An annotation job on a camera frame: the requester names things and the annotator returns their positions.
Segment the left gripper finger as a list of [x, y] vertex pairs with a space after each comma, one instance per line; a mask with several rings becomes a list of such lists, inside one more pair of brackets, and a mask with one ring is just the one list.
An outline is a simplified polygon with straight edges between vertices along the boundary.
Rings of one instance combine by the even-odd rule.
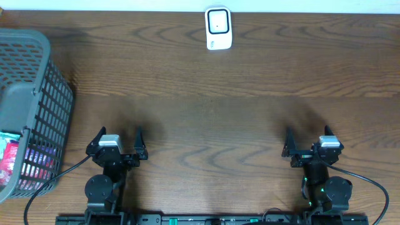
[[136, 153], [145, 153], [146, 152], [146, 145], [143, 140], [143, 134], [141, 127], [136, 129], [136, 137], [134, 141], [134, 150]]
[[106, 134], [106, 128], [103, 126], [94, 139], [87, 145], [88, 151], [95, 151], [99, 146], [99, 141], [103, 135]]

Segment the teal snack packet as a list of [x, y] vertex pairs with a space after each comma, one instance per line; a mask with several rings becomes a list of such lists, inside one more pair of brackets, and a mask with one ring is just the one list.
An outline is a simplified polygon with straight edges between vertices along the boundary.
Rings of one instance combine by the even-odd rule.
[[6, 146], [11, 141], [19, 141], [20, 135], [8, 132], [0, 133], [0, 159], [4, 157]]

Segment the purple red snack pack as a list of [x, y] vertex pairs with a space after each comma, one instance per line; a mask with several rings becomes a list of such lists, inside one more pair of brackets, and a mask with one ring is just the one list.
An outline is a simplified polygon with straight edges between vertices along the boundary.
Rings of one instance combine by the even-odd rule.
[[[18, 141], [10, 141], [6, 144], [3, 157], [1, 159], [1, 186], [6, 186], [11, 176], [13, 175], [14, 163], [16, 162], [16, 154], [19, 147]], [[22, 176], [32, 177], [35, 179], [50, 179], [50, 169], [55, 168], [55, 160], [44, 153], [37, 152], [36, 150], [30, 150], [27, 148], [25, 160], [29, 162], [39, 164], [40, 166], [32, 166], [24, 162], [22, 164]], [[28, 181], [22, 179], [18, 182], [19, 188], [23, 190], [37, 189], [43, 185], [42, 182], [37, 183], [36, 181]]]

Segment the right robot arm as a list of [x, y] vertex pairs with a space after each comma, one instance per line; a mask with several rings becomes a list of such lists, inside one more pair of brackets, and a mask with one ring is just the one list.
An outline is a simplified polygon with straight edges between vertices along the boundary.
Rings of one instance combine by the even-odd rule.
[[304, 177], [301, 192], [309, 207], [299, 216], [301, 224], [343, 224], [343, 212], [349, 209], [352, 182], [330, 176], [328, 167], [339, 160], [343, 144], [328, 126], [324, 135], [309, 149], [297, 148], [291, 129], [286, 130], [282, 157], [291, 159], [292, 168], [302, 168]]

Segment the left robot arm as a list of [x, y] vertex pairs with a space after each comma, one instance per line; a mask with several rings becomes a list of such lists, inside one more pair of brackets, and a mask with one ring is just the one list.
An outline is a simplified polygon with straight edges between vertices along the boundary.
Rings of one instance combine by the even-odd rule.
[[91, 177], [85, 185], [87, 209], [84, 224], [135, 224], [135, 217], [122, 210], [122, 201], [128, 171], [148, 159], [148, 150], [138, 128], [134, 139], [134, 153], [124, 154], [121, 138], [107, 134], [102, 127], [88, 144], [86, 154], [102, 168], [102, 174]]

